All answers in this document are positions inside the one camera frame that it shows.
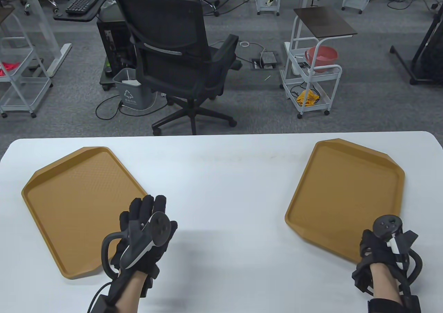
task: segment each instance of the black glove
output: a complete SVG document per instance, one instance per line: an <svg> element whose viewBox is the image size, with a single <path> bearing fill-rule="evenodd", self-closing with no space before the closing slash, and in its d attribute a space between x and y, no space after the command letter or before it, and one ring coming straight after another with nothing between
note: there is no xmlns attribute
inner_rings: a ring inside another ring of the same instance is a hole
<svg viewBox="0 0 443 313"><path fill-rule="evenodd" d="M371 230L364 230L360 242L360 256L365 259L370 256L372 263L397 266L394 253L386 242L375 236Z"/></svg>
<svg viewBox="0 0 443 313"><path fill-rule="evenodd" d="M122 231L128 228L130 220L138 220L140 222L141 229L149 218L155 212L165 212L166 209L166 197L159 195L155 198L147 195L142 199L136 198L131 202L128 212L122 212L120 214L120 229ZM169 241L177 230L177 222L171 221L171 234L168 240L163 246L154 246L150 251L146 252L144 256L133 266L131 269L139 270L145 274L152 274L153 270L157 269L156 263L160 260L162 255L166 252L168 248ZM111 259L111 264L115 268L120 269L120 258L128 247L128 240L122 239L117 244L117 251L114 257Z"/></svg>
<svg viewBox="0 0 443 313"><path fill-rule="evenodd" d="M352 273L352 278L355 281L355 286L361 292L372 293L368 290L368 286L372 287L372 274L370 265L373 263L383 263L389 268L396 268L397 266L394 253L386 245L386 242L375 236L370 230L364 230L360 242L360 256L361 262L357 264L356 270Z"/></svg>

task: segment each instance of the red item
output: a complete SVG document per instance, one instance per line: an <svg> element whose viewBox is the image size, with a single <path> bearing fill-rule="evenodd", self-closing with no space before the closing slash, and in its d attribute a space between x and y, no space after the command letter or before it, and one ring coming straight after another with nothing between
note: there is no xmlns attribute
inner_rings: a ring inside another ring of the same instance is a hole
<svg viewBox="0 0 443 313"><path fill-rule="evenodd" d="M310 48L305 52L305 57L311 66L312 57L314 56L315 47ZM333 47L320 45L317 51L317 60L315 66L332 65L338 59L338 52ZM327 69L315 70L318 73L326 72Z"/></svg>
<svg viewBox="0 0 443 313"><path fill-rule="evenodd" d="M18 68L20 66L20 63L15 63L15 64L3 63L3 66L9 72L9 71L12 71L12 70ZM6 74L3 72L3 70L0 69L0 76L5 76L5 75Z"/></svg>

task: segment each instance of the dark brown tabletop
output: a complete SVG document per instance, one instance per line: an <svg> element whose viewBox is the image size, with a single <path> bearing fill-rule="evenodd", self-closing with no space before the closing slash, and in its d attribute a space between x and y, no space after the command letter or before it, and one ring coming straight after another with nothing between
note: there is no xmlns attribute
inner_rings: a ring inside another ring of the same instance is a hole
<svg viewBox="0 0 443 313"><path fill-rule="evenodd" d="M357 32L330 7L307 7L294 9L294 12L316 38L357 34Z"/></svg>
<svg viewBox="0 0 443 313"><path fill-rule="evenodd" d="M3 21L5 21L7 17L9 17L12 11L14 11L13 6L8 5L5 7L0 7L0 25L3 23Z"/></svg>

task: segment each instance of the tan plastic tray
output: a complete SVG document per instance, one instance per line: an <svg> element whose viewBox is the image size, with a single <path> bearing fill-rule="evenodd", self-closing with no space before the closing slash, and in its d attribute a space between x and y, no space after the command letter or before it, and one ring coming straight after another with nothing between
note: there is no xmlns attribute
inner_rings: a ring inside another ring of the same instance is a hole
<svg viewBox="0 0 443 313"><path fill-rule="evenodd" d="M62 275L101 266L101 242L120 230L119 215L146 192L106 147L84 147L38 170L22 190ZM109 248L115 253L117 240Z"/></svg>
<svg viewBox="0 0 443 313"><path fill-rule="evenodd" d="M285 215L302 238L353 262L378 216L400 215L404 171L386 154L334 139L314 147Z"/></svg>

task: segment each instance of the gray trash bin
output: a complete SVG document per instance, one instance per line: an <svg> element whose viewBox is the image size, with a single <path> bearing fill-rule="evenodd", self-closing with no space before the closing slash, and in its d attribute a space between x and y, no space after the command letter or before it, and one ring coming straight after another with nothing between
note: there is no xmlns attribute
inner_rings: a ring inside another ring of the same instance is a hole
<svg viewBox="0 0 443 313"><path fill-rule="evenodd" d="M125 106L144 110L154 103L155 93L151 92L150 88L140 85L136 80L135 69L123 68L112 80Z"/></svg>

